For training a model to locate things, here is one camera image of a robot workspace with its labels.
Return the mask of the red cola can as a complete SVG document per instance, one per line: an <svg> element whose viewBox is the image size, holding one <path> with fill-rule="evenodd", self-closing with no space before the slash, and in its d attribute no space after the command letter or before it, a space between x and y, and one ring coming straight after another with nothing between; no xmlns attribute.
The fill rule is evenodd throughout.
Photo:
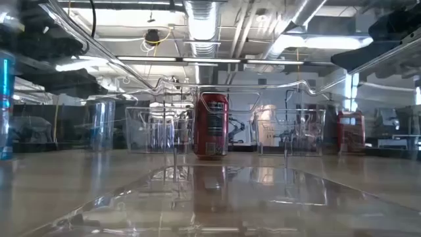
<svg viewBox="0 0 421 237"><path fill-rule="evenodd" d="M365 149L365 122L360 111L340 111L337 116L337 144L340 152L362 153Z"/></svg>
<svg viewBox="0 0 421 237"><path fill-rule="evenodd" d="M228 153L229 104L225 94L202 92L194 118L194 153L200 159L218 159Z"/></svg>

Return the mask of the clear plastic bin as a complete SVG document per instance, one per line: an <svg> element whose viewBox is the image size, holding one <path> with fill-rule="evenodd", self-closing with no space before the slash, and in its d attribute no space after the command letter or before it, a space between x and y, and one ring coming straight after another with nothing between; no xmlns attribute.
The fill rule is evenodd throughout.
<svg viewBox="0 0 421 237"><path fill-rule="evenodd" d="M325 114L320 109L263 109L255 113L258 154L320 156Z"/></svg>
<svg viewBox="0 0 421 237"><path fill-rule="evenodd" d="M184 0L0 0L0 23L46 21L89 44L80 62L108 89L87 99L22 79L14 58L12 159L0 161L0 237L421 237L421 72L347 72L331 56L372 42L381 16L421 0L327 0L303 43L252 65L274 41L287 0L220 3L216 56L241 63L120 61L194 57ZM147 45L149 29L160 43ZM126 108L195 107L228 97L228 153L132 153ZM115 100L112 149L92 151L88 103ZM255 113L325 110L320 156L263 156ZM360 111L362 153L340 152L337 116Z"/></svg>
<svg viewBox="0 0 421 237"><path fill-rule="evenodd" d="M193 143L193 109L128 107L126 140L132 153L189 153Z"/></svg>

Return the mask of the white Celsius can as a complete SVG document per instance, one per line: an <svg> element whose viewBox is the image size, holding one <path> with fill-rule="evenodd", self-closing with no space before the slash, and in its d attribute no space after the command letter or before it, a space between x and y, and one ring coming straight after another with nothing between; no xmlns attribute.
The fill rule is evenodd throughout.
<svg viewBox="0 0 421 237"><path fill-rule="evenodd" d="M104 152L112 149L115 100L100 98L88 103L88 148L96 152Z"/></svg>

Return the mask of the blue silver Red Bull can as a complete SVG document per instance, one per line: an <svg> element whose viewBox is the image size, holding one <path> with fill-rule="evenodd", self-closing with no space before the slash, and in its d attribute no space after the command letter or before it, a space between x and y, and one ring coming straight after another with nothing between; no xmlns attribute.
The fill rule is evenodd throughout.
<svg viewBox="0 0 421 237"><path fill-rule="evenodd" d="M14 58L0 50L0 161L12 159L11 118L14 95Z"/></svg>

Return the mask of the ceiling light strip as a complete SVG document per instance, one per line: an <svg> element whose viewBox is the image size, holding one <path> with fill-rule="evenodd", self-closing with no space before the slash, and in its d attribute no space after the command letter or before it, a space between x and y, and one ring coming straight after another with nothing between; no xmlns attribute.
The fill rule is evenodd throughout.
<svg viewBox="0 0 421 237"><path fill-rule="evenodd" d="M134 56L117 56L120 61L145 61L145 62L176 62L175 57L134 57Z"/></svg>
<svg viewBox="0 0 421 237"><path fill-rule="evenodd" d="M303 61L285 61L285 60L261 60L261 59L247 59L245 64L252 65L303 65Z"/></svg>
<svg viewBox="0 0 421 237"><path fill-rule="evenodd" d="M198 57L183 57L177 61L187 63L241 63L241 59L220 59L220 58L198 58Z"/></svg>

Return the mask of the black round ceiling device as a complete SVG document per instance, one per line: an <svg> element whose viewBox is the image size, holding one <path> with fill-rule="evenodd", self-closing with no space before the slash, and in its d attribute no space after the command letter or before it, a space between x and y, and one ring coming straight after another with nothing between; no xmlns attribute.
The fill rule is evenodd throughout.
<svg viewBox="0 0 421 237"><path fill-rule="evenodd" d="M147 45L156 46L160 43L159 31L157 29L149 29L145 35L145 42Z"/></svg>

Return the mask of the silver ventilation duct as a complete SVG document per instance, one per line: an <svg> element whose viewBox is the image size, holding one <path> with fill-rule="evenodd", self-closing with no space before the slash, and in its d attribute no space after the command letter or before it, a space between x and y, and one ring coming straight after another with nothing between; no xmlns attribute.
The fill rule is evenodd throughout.
<svg viewBox="0 0 421 237"><path fill-rule="evenodd" d="M220 3L209 0L184 0L187 25L194 57L214 58L216 56L217 27Z"/></svg>
<svg viewBox="0 0 421 237"><path fill-rule="evenodd" d="M287 35L290 30L307 31L308 23L324 6L327 0L287 0L285 12L281 15L274 33L275 39L262 54L261 59L277 59L288 47L298 47L303 43L299 36Z"/></svg>

